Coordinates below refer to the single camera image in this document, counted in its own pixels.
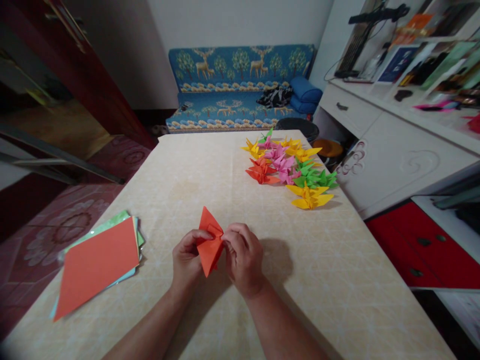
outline blue pillow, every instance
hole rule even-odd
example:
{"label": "blue pillow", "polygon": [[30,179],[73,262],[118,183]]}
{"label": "blue pillow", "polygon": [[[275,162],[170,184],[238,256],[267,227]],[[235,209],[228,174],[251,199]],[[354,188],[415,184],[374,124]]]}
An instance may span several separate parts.
{"label": "blue pillow", "polygon": [[318,103],[315,102],[302,102],[297,95],[293,94],[290,99],[290,105],[297,110],[300,114],[313,114],[317,110]]}
{"label": "blue pillow", "polygon": [[323,92],[319,88],[313,86],[303,76],[296,76],[290,81],[293,92],[301,102],[319,103]]}

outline tablecloth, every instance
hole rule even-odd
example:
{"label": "tablecloth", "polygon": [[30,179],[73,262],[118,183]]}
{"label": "tablecloth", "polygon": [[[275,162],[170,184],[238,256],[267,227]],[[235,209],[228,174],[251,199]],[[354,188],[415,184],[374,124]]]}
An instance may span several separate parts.
{"label": "tablecloth", "polygon": [[[5,340],[18,359],[100,359],[158,301],[172,279],[172,249],[198,227],[203,206],[226,229],[247,223],[264,247],[263,271],[332,359],[454,359],[340,188],[315,210],[291,205],[284,186],[259,185],[240,147],[260,132],[159,138],[97,224],[128,210],[146,243],[137,274],[56,323],[60,272]],[[306,140],[298,130],[275,131]],[[248,309],[224,271],[203,278],[167,358],[263,359]]]}

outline green paper crane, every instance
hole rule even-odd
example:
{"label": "green paper crane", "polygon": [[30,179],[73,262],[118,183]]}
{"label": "green paper crane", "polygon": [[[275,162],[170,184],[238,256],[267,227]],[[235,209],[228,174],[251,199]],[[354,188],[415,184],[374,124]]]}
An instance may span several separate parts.
{"label": "green paper crane", "polygon": [[313,161],[300,162],[296,159],[297,171],[301,172],[301,176],[293,179],[295,185],[299,188],[303,188],[306,184],[307,187],[311,189],[316,189],[318,187],[329,187],[330,189],[335,189],[339,186],[335,181],[337,180],[337,173],[333,172],[330,175],[327,175],[326,171],[322,172],[312,168],[314,166]]}
{"label": "green paper crane", "polygon": [[274,132],[274,128],[272,127],[272,128],[270,129],[270,131],[269,131],[266,135],[263,135],[263,134],[262,134],[263,137],[262,137],[260,140],[258,140],[258,143],[259,143],[259,144],[265,144],[265,142],[267,141],[267,138],[268,138],[269,136],[272,136],[272,133],[273,133],[273,132]]}

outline sofa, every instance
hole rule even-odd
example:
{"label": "sofa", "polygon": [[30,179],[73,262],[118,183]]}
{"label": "sofa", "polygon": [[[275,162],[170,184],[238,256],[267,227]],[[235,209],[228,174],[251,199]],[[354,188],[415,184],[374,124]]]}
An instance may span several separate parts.
{"label": "sofa", "polygon": [[168,53],[179,109],[166,120],[170,133],[263,130],[283,118],[306,118],[291,106],[266,108],[263,91],[307,76],[313,45],[177,48]]}

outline person's left hand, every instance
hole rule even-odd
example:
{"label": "person's left hand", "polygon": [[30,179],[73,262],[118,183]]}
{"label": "person's left hand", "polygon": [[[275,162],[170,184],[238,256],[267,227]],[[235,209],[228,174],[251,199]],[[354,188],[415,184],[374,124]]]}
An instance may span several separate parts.
{"label": "person's left hand", "polygon": [[192,230],[173,248],[173,280],[170,291],[177,300],[190,299],[202,274],[202,263],[197,250],[199,239],[212,240],[213,237],[208,231]]}

